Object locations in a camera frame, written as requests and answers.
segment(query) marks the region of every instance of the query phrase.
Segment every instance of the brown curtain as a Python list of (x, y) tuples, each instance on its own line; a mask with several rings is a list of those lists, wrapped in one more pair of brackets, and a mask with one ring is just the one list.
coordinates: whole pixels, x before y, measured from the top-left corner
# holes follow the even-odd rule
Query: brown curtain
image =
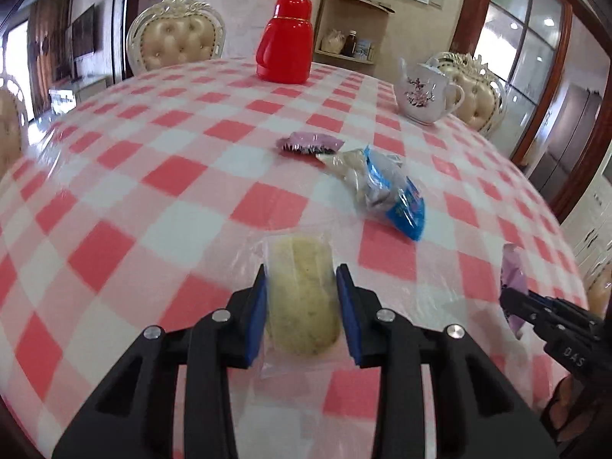
[(49, 87), (58, 66), (65, 64), (70, 0), (37, 0), (28, 20), (28, 64), (34, 116), (51, 108)]

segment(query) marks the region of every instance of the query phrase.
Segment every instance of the checkered tablecloth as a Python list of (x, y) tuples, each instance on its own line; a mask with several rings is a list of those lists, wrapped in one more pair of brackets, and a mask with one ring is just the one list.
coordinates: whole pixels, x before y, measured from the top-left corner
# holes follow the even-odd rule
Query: checkered tablecloth
[[(426, 201), (422, 241), (364, 219), (316, 161), (279, 153), (295, 130), (405, 156)], [(252, 284), (261, 259), (247, 244), (267, 230), (331, 227), (357, 285), (415, 324), (464, 325), (530, 405), (563, 374), (498, 307), (506, 242), (524, 248), (532, 290), (585, 305), (557, 221), (456, 118), (399, 116), (388, 83), (321, 64), (300, 86), (260, 81), (248, 60), (188, 64), (109, 88), (42, 143), (0, 184), (0, 394), (47, 457), (143, 328), (193, 324)], [(234, 371), (231, 388), (241, 457), (369, 457), (377, 369)]]

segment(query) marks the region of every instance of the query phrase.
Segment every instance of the floral design on teapot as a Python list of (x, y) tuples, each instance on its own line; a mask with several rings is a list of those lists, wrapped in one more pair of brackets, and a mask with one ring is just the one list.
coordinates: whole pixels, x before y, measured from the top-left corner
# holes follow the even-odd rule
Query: floral design on teapot
[(428, 93), (427, 91), (423, 91), (425, 87), (425, 83), (420, 82), (419, 78), (416, 79), (408, 79), (408, 84), (414, 85), (413, 91), (406, 92), (406, 99), (409, 104), (414, 107), (426, 107), (427, 104), (433, 100), (435, 100), (435, 96), (433, 93)]

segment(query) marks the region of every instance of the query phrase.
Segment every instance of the pink candy wrapper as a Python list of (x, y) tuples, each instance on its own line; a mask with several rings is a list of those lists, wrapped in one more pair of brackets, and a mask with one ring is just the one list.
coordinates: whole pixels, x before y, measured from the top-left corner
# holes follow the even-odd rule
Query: pink candy wrapper
[(288, 138), (277, 140), (276, 145), (285, 151), (317, 155), (319, 153), (336, 153), (344, 145), (344, 142), (330, 134), (295, 131)]
[[(522, 271), (521, 257), (518, 252), (518, 246), (513, 243), (506, 243), (503, 248), (503, 257), (501, 259), (501, 288), (510, 287), (525, 295), (529, 294), (527, 287), (527, 278)], [(504, 312), (510, 329), (516, 336), (517, 340), (522, 337), (521, 328), (525, 324), (520, 317), (508, 315)]]

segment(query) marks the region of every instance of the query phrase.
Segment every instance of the metal screw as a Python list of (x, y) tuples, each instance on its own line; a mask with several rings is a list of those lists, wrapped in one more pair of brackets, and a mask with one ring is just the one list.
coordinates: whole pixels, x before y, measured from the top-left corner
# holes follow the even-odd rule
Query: metal screw
[(159, 326), (149, 326), (145, 328), (143, 335), (147, 340), (155, 340), (161, 337), (161, 328)]
[(219, 309), (212, 313), (212, 320), (217, 322), (229, 321), (231, 313), (227, 309)]
[(463, 326), (459, 326), (458, 324), (451, 324), (448, 328), (446, 328), (446, 334), (452, 339), (462, 339), (465, 336), (465, 330)]
[(380, 311), (376, 313), (376, 318), (379, 321), (392, 322), (396, 318), (396, 313), (391, 309), (380, 309)]

